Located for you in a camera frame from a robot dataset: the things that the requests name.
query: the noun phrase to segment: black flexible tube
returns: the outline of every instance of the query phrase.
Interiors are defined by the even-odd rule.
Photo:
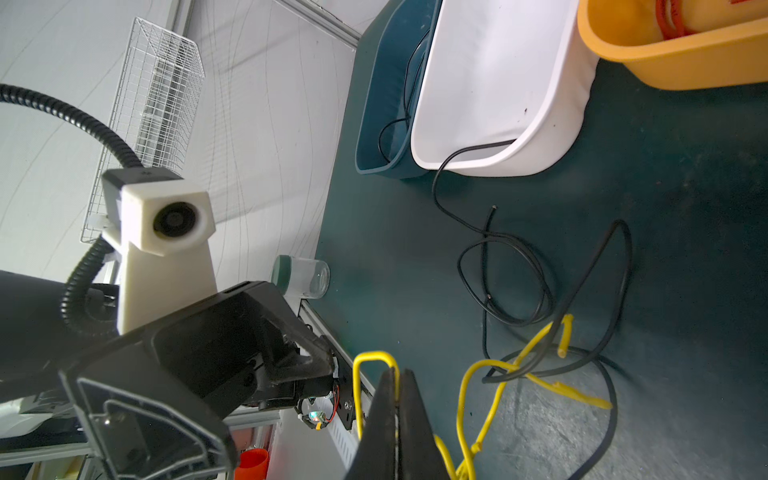
[[[61,319],[76,333],[83,336],[112,337],[118,334],[113,322],[105,322],[88,315],[85,299],[88,289],[104,265],[104,258],[114,249],[104,238],[99,237],[72,270],[64,284],[64,296],[59,309]]]
[[[8,84],[0,84],[0,101],[34,108],[59,117],[100,141],[118,159],[123,168],[143,167],[139,157],[118,134],[77,107],[39,91]]]
[[[28,88],[0,84],[0,102],[34,108],[73,124],[100,141],[123,168],[141,168],[136,153],[107,125],[79,108]],[[76,333],[85,336],[114,336],[117,329],[112,322],[103,322],[88,315],[85,300],[88,289],[98,275],[104,258],[114,250],[106,240],[99,237],[80,259],[65,284],[61,298],[61,318]]]

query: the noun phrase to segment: orange plastic bin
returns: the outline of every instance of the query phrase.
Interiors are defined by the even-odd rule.
[[[686,26],[701,33],[666,41],[655,3],[581,0],[581,38],[594,53],[625,64],[644,83],[664,90],[768,81],[768,0],[733,5],[684,0]],[[734,25],[718,28],[723,23]]]

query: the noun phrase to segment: glass jar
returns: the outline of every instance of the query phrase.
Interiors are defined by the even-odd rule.
[[[330,283],[328,263],[311,258],[278,255],[272,267],[272,283],[284,296],[320,298]]]

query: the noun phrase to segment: dark teal basket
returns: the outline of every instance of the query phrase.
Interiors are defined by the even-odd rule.
[[[411,155],[411,128],[440,2],[391,0],[390,4],[399,5],[394,10],[385,7],[381,13],[389,15],[389,20],[383,31],[380,31],[376,59],[368,78],[368,94],[355,152],[355,167],[359,174],[409,178],[418,177],[427,171],[417,165]],[[369,32],[371,35],[378,34],[375,29],[369,28],[363,38]],[[424,40],[414,53],[422,38]],[[414,55],[406,72],[411,54]],[[398,121],[382,133],[388,123],[406,117],[404,95],[410,120]]]

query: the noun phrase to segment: white wall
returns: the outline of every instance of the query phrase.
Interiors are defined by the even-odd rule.
[[[273,0],[196,0],[188,36],[206,79],[184,176],[211,196],[217,283],[268,280],[315,255],[355,52]]]
[[[0,0],[0,82],[42,91],[104,123],[134,17],[170,0]],[[80,243],[101,145],[50,115],[0,104],[0,269],[63,281]]]

